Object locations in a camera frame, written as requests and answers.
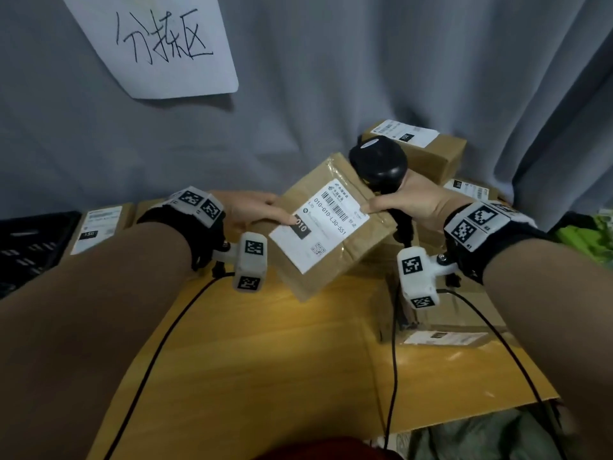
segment hand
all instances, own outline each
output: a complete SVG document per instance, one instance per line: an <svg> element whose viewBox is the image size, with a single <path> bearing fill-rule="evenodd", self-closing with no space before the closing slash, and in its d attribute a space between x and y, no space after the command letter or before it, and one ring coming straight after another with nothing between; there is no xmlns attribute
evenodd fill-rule
<svg viewBox="0 0 613 460"><path fill-rule="evenodd" d="M428 229L442 231L447 217L457 208L475 200L464 194L437 186L428 178L408 170L400 188L389 195L372 198L363 207L364 213L396 208Z"/></svg>
<svg viewBox="0 0 613 460"><path fill-rule="evenodd" d="M298 220L282 208L273 207L275 194L249 191L209 191L224 205L226 220L232 225L244 225L260 219L271 219L289 226Z"/></svg>

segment person's left arm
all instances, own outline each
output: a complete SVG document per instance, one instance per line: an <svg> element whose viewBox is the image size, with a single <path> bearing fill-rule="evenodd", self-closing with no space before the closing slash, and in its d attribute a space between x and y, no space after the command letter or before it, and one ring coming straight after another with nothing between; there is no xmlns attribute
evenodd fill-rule
<svg viewBox="0 0 613 460"><path fill-rule="evenodd" d="M295 218L272 194L214 192L228 220ZM132 360L191 272L184 237L142 223L0 301L0 452L84 459Z"/></svg>

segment black handheld scanner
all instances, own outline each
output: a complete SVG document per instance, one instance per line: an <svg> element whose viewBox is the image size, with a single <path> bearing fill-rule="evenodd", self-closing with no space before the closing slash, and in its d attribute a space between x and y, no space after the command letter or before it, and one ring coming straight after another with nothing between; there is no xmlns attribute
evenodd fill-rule
<svg viewBox="0 0 613 460"><path fill-rule="evenodd" d="M372 190L381 195L397 191L408 170L406 155L400 145L379 135L358 143L349 150L349 162L357 175ZM412 218L403 211L388 210L398 224L394 238L405 247L413 240Z"/></svg>

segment red clothing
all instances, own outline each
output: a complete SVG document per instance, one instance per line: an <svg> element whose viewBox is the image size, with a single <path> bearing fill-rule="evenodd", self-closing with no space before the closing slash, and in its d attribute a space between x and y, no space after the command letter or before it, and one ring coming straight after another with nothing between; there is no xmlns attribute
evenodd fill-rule
<svg viewBox="0 0 613 460"><path fill-rule="evenodd" d="M351 437L290 445L255 460L402 460L390 450L374 449Z"/></svg>

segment white tracking device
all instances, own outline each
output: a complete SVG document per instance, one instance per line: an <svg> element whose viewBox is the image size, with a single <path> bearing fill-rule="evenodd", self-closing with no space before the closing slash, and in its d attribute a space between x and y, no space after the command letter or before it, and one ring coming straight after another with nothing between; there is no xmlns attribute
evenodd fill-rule
<svg viewBox="0 0 613 460"><path fill-rule="evenodd" d="M400 288L407 303L415 310L435 307L440 303L436 293L436 277L458 270L457 263L441 264L441 256L428 256L424 247L403 248L398 252Z"/></svg>
<svg viewBox="0 0 613 460"><path fill-rule="evenodd" d="M268 241L262 234L245 232L227 251L213 250L213 260L234 264L232 286L238 292L258 292L268 268Z"/></svg>

